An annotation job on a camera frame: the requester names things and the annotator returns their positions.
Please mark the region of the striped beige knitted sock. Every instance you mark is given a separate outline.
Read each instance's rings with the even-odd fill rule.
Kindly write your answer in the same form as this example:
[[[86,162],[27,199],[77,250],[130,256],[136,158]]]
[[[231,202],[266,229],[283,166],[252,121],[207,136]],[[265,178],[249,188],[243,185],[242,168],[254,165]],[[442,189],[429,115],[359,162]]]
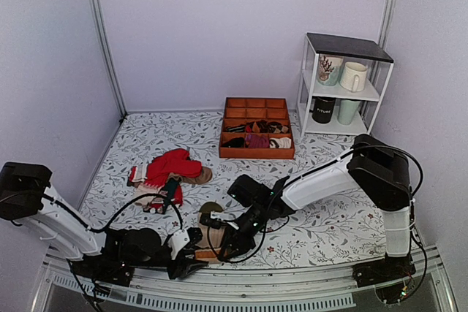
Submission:
[[[212,264],[218,264],[219,260],[216,258],[216,255],[210,249],[208,238],[210,238],[211,244],[215,251],[219,253],[225,227],[220,227],[215,229],[212,227],[207,227],[205,224],[202,224],[201,218],[202,215],[207,215],[208,218],[211,218],[211,212],[223,212],[223,207],[215,202],[206,202],[199,209],[197,220],[198,227],[201,229],[203,234],[202,240],[197,244],[198,249],[195,250],[195,259],[206,261]]]

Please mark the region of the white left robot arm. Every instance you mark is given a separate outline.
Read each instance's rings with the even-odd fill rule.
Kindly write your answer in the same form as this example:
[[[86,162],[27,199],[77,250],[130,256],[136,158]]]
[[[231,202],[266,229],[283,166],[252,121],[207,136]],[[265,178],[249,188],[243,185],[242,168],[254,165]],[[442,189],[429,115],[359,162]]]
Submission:
[[[151,228],[95,229],[54,189],[51,176],[40,164],[5,163],[1,218],[35,230],[71,261],[74,273],[128,286],[137,268],[164,268],[169,278],[177,279],[207,266],[191,257],[203,237],[199,228],[180,229],[166,240]]]

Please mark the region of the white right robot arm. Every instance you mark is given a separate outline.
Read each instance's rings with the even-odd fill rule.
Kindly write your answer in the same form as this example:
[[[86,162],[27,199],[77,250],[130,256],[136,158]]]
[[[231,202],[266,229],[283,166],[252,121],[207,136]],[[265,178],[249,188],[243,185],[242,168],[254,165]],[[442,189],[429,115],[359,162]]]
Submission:
[[[387,257],[379,262],[378,273],[393,280],[405,270],[405,257],[410,255],[410,208],[415,190],[410,186],[409,163],[415,161],[400,148],[360,134],[340,156],[295,179],[282,178],[271,189],[241,175],[227,193],[246,212],[227,221],[221,246],[212,252],[220,262],[241,263],[259,250],[254,237],[268,221],[341,191],[361,189],[382,211]]]

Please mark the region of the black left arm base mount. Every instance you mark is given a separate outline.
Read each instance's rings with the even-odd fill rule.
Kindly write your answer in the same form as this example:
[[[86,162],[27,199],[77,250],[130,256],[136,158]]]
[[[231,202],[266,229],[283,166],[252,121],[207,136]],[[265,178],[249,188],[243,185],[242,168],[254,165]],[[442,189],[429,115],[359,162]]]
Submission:
[[[71,261],[75,274],[98,282],[128,287],[135,269],[119,261],[104,260],[100,256],[87,256],[82,261]]]

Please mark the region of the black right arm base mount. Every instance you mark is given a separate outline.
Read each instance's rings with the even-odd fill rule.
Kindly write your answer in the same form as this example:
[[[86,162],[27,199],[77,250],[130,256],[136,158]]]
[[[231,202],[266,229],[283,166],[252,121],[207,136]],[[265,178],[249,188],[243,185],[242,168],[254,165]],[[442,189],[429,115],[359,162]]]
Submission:
[[[403,257],[390,257],[356,264],[352,267],[352,277],[358,287],[385,283],[415,274],[411,254]]]

